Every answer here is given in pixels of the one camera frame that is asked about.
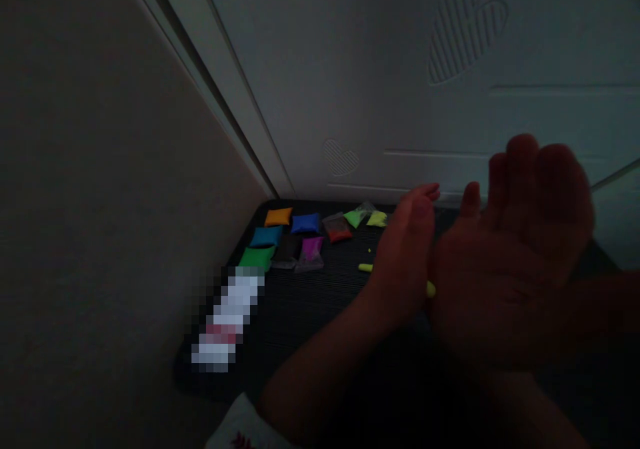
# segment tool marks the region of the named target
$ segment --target powder packet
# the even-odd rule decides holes
[[[387,213],[383,213],[382,211],[373,211],[373,214],[367,221],[367,226],[378,226],[378,227],[387,227],[387,221],[389,217]]]
[[[298,262],[302,237],[285,234],[280,239],[280,246],[271,259],[271,267],[276,269],[293,269]]]
[[[298,232],[320,232],[320,214],[294,216],[291,234],[297,234]]]
[[[365,201],[361,205],[359,205],[353,211],[349,211],[345,214],[345,219],[349,221],[349,224],[354,228],[358,229],[358,226],[365,217],[373,214],[375,211],[375,206],[373,206],[369,201]]]
[[[300,259],[295,265],[295,272],[307,272],[322,269],[325,266],[320,257],[323,239],[323,237],[317,237],[302,240],[302,251],[300,252]]]
[[[249,243],[251,248],[277,246],[282,236],[282,226],[273,226],[268,228],[257,227],[253,231],[253,239]]]
[[[322,225],[325,227],[325,230],[329,235],[331,244],[341,240],[351,239],[353,237],[343,213],[337,213],[333,216],[325,217],[322,220]]]
[[[242,258],[240,259],[240,263],[238,263],[239,267],[260,267],[265,270],[265,272],[269,272],[269,268],[271,267],[271,257],[275,252],[275,247],[270,247],[266,249],[254,249],[254,248],[246,248],[245,252],[242,254]]]
[[[293,208],[270,209],[265,219],[265,227],[289,226],[291,211],[293,211]]]

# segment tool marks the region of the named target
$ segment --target lime green packet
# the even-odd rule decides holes
[[[367,226],[387,227],[387,219],[387,213],[383,213],[382,211],[374,211],[369,218]]]
[[[274,252],[274,246],[266,249],[246,248],[238,267],[261,267],[265,272],[268,272],[271,268],[271,258]]]
[[[364,218],[370,214],[373,214],[374,212],[375,206],[372,205],[369,201],[365,201],[353,211],[345,213],[344,217],[347,221],[349,221],[349,224],[351,226],[358,229],[358,226],[360,225],[360,223],[362,223]]]

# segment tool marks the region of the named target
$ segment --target white door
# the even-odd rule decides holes
[[[212,0],[297,197],[487,190],[513,135],[640,153],[640,0]]]

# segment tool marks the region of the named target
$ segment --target door frame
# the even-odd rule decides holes
[[[158,0],[143,1],[178,53],[180,60],[185,64],[187,71],[215,116],[220,120],[235,148],[263,188],[267,187],[267,194],[271,198],[295,199],[291,180],[212,0],[168,0],[168,2],[224,99],[222,104],[211,92],[179,36],[164,15]],[[241,131],[240,135],[225,114],[223,105],[227,106],[228,111],[237,121]],[[243,139],[246,139],[257,161],[253,160]],[[265,175],[269,179],[268,182],[264,181]],[[269,186],[272,186],[277,194],[273,194]]]

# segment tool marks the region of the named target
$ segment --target sleeve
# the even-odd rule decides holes
[[[255,411],[245,393],[231,405],[220,427],[207,441],[205,449],[300,449],[268,425]]]

